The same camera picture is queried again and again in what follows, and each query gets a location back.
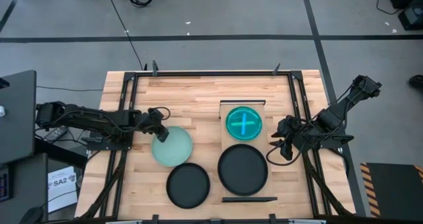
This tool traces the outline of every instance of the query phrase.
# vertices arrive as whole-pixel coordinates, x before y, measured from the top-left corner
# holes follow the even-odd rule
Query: black rod
[[[120,100],[119,100],[119,110],[123,110],[124,109],[124,105],[125,105],[125,98],[126,98],[126,91],[128,89],[128,82],[129,81],[123,81],[122,84],[122,90],[120,92]],[[110,179],[112,178],[112,173],[113,173],[113,168],[114,168],[114,161],[116,159],[116,151],[111,151],[110,152],[110,156],[108,159],[108,164],[107,164],[107,172],[106,172],[106,180],[104,181],[104,185],[106,185],[108,182],[110,182]],[[108,194],[106,196],[106,201],[102,203],[101,207],[100,207],[100,217],[105,217],[106,216],[106,211],[107,211],[107,204],[108,204]]]
[[[307,93],[305,92],[304,80],[298,79],[298,84],[299,84],[299,91],[301,93],[301,100],[303,101],[305,119],[311,122],[311,113],[310,113],[309,101],[307,99]],[[317,174],[321,177],[321,179],[324,182],[325,176],[323,174],[322,161],[320,159],[320,154],[318,149],[313,149],[313,158],[315,160]],[[330,208],[329,200],[323,193],[323,190],[321,190],[321,194],[322,194],[323,207],[325,209],[325,214],[332,215],[332,210]]]
[[[304,167],[305,167],[306,172],[314,178],[314,180],[316,181],[319,188],[325,193],[325,196],[329,199],[329,201],[332,204],[335,211],[339,215],[351,215],[351,216],[353,216],[352,213],[350,213],[347,209],[345,209],[342,206],[342,204],[336,199],[335,195],[332,193],[332,191],[330,191],[330,189],[325,184],[325,182],[321,179],[321,177],[319,177],[319,175],[317,174],[314,166],[311,164],[309,154],[304,153],[303,157],[304,157],[304,161],[305,161]]]
[[[137,86],[138,86],[138,76],[134,75],[133,81],[132,81],[132,90],[131,90],[131,97],[130,97],[130,105],[129,109],[133,110],[135,107],[135,100],[136,100],[136,94],[137,94]],[[131,135],[128,136],[128,139],[133,139],[134,133],[132,132]],[[114,197],[114,203],[113,203],[113,217],[118,217],[119,214],[119,207],[120,207],[120,197],[122,196],[122,188],[124,184],[124,175],[125,175],[125,165],[126,165],[126,158],[128,157],[128,151],[122,151],[120,154],[120,158],[124,160],[123,164],[123,171],[118,179],[118,184],[116,185],[116,195]]]
[[[294,83],[293,83],[292,75],[288,75],[288,83],[289,83],[289,90],[291,91],[293,112],[294,112],[296,118],[300,118],[301,116],[300,116],[299,108],[298,108],[297,94],[295,93],[295,86],[294,86]],[[304,163],[304,167],[305,167],[305,165],[307,163],[304,159],[304,156],[303,156],[303,163]],[[314,216],[319,214],[319,207],[317,205],[315,186],[313,184],[313,179],[312,179],[311,175],[307,171],[305,171],[305,178],[307,180],[307,187],[308,187],[308,190],[309,190],[311,209],[313,211],[313,217],[314,217]]]
[[[159,77],[173,76],[273,76],[273,70],[268,71],[158,71]],[[151,72],[137,72],[138,77],[151,77]],[[291,71],[278,71],[276,75],[288,76]]]

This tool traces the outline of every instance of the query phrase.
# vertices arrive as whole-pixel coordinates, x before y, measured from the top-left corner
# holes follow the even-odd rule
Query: metal bracket
[[[220,224],[221,222],[221,219],[210,219],[210,224]]]
[[[292,224],[326,224],[325,220],[311,220],[311,219],[289,219]]]
[[[127,151],[132,147],[132,138],[134,133],[127,133],[120,142],[112,142],[111,140],[101,136],[98,132],[91,132],[87,142],[87,149],[91,151]]]
[[[139,221],[111,221],[111,222],[106,222],[106,224],[142,224],[143,221],[139,220]]]
[[[302,81],[303,80],[303,72],[301,71],[291,71],[291,75],[294,76],[294,78]]]
[[[276,224],[278,220],[276,220],[275,213],[269,214],[270,224]]]
[[[272,72],[273,76],[278,75],[279,67],[280,67],[280,63],[276,66],[275,70],[273,70]]]
[[[124,82],[130,81],[135,77],[135,72],[126,72],[124,75]]]
[[[0,89],[4,89],[9,87],[11,84],[7,82],[6,80],[0,78]]]
[[[266,104],[265,100],[220,100],[220,106],[222,104]]]
[[[157,72],[159,70],[159,66],[157,66],[157,63],[155,60],[153,60],[153,76],[156,77],[157,76]]]
[[[151,224],[158,224],[159,222],[159,215],[153,214],[153,217],[151,218]]]
[[[278,200],[278,197],[224,197],[222,202],[271,202]]]

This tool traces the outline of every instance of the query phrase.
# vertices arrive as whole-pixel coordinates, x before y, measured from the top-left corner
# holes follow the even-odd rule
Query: black metal frame
[[[286,76],[288,78],[289,83],[289,91],[291,93],[292,98],[292,104],[293,109],[296,117],[300,117],[299,113],[299,107],[298,107],[298,101],[297,101],[297,95],[295,93],[295,86],[294,86],[294,79],[297,79],[299,81],[299,88],[301,92],[301,100],[303,102],[303,106],[305,109],[305,115],[307,119],[310,119],[310,111],[309,111],[309,105],[307,102],[307,95],[305,94],[305,86],[303,82],[302,72],[301,71],[155,71],[155,73],[152,72],[125,72],[124,74],[124,82],[122,85],[122,92],[120,94],[120,101],[119,101],[119,110],[124,109],[125,105],[125,99],[126,99],[126,93],[128,90],[128,84],[129,81],[133,81],[132,83],[132,92],[130,97],[130,105],[129,109],[134,109],[135,106],[135,100],[136,100],[136,92],[137,92],[137,84],[138,80],[141,77],[189,77],[189,76]],[[313,151],[313,155],[316,161],[316,167],[319,172],[319,176],[324,180],[323,177],[323,170],[320,162],[320,157],[318,151]],[[121,159],[126,163],[126,158],[128,156],[127,151],[122,151],[121,153]],[[108,162],[108,168],[106,173],[106,181],[105,184],[107,184],[112,176],[113,170],[114,170],[114,163],[116,160],[116,152],[111,151],[110,152],[110,158]],[[317,206],[317,199],[316,199],[316,193],[315,193],[315,187],[313,185],[313,179],[311,178],[311,175],[309,173],[305,173],[307,177],[307,186],[309,190],[309,197],[311,202],[311,208],[313,210],[313,216],[316,217],[319,214],[319,209]],[[123,185],[123,179],[124,179],[124,171],[119,177],[116,185],[116,195],[114,197],[113,202],[113,211],[112,211],[112,217],[116,218],[118,217],[119,212],[119,205],[120,205],[120,196],[122,194],[122,185]],[[325,198],[325,195],[323,195],[325,204],[325,213],[327,215],[331,215],[330,213],[330,206],[328,204],[327,199]],[[106,216],[106,210],[108,205],[108,197],[106,198],[106,201],[102,204],[100,208],[100,217]],[[286,222],[288,219],[277,219],[276,222]],[[209,219],[207,220],[160,220],[161,223],[198,223],[198,222],[210,222]],[[246,220],[225,220],[226,223],[234,222],[234,223],[269,223],[270,219],[246,219]],[[149,223],[153,222],[152,220],[143,220],[143,223]]]
[[[34,140],[34,144],[34,154],[45,153],[49,159],[85,170],[85,165],[87,164],[85,156],[63,149],[37,137]]]

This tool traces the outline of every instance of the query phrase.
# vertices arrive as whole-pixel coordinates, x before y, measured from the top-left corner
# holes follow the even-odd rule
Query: wooden table
[[[318,70],[304,70],[302,73],[311,115],[314,116],[327,107],[322,79]],[[123,76],[123,71],[108,73],[100,103],[101,109],[118,109]],[[127,100],[130,97],[130,88],[131,86],[128,87]],[[297,82],[295,90],[300,98]],[[194,209],[180,209],[173,205],[165,188],[167,176],[172,168],[163,167],[154,160],[150,148],[152,136],[136,132],[126,163],[119,219],[151,219],[153,214],[158,214],[160,219],[268,219],[270,213],[275,213],[277,218],[313,216],[301,157],[288,167],[271,165],[277,201],[221,202],[224,187],[217,174],[217,161],[222,153],[219,101],[237,99],[266,100],[264,109],[269,141],[276,140],[270,135],[276,131],[278,122],[289,114],[293,115],[288,78],[284,76],[142,77],[138,81],[135,109],[146,111],[147,108],[155,106],[171,109],[171,118],[163,123],[165,126],[180,126],[189,132],[194,149],[188,162],[197,163],[207,170],[211,190],[205,202]],[[301,115],[304,115],[301,103],[299,107]],[[270,158],[278,163],[286,163],[278,153],[272,153]],[[103,189],[109,154],[109,151],[101,151],[87,164],[75,216],[85,213]],[[354,212],[342,158],[327,150],[321,150],[320,155],[328,187],[346,209]],[[318,188],[316,195],[319,211],[323,214],[323,203]],[[108,215],[111,214],[113,199],[112,190],[109,195]]]

